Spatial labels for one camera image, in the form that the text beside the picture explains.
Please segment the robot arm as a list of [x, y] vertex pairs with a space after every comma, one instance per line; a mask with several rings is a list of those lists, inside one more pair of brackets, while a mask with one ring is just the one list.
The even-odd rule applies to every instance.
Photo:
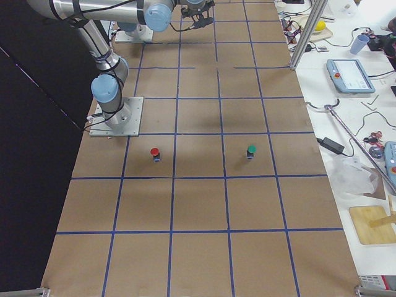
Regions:
[[110, 48], [96, 22], [146, 25], [154, 32], [163, 32], [171, 23], [174, 8], [180, 5], [182, 17], [191, 18], [190, 28], [195, 30], [213, 22], [209, 10], [215, 5], [214, 1], [29, 1], [28, 4], [40, 15], [77, 29], [100, 71], [91, 83], [91, 91], [103, 119], [94, 126], [106, 125], [111, 132], [119, 132], [131, 120], [132, 110], [122, 95], [129, 70], [126, 60]]

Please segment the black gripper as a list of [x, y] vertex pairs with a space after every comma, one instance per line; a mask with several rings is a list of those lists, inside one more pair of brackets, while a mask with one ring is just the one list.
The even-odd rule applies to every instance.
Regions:
[[213, 23], [209, 10], [214, 6], [214, 1], [182, 1], [182, 18], [190, 18], [193, 24], [190, 28], [204, 28]]

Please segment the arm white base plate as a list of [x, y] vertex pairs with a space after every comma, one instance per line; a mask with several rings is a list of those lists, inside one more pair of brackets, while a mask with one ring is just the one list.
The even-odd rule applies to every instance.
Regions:
[[148, 26], [137, 27], [133, 32], [119, 31], [114, 41], [116, 43], [151, 43], [153, 30]]
[[123, 97], [124, 106], [111, 119], [104, 122], [103, 113], [97, 103], [93, 126], [89, 127], [91, 137], [138, 137], [144, 104], [143, 97]]

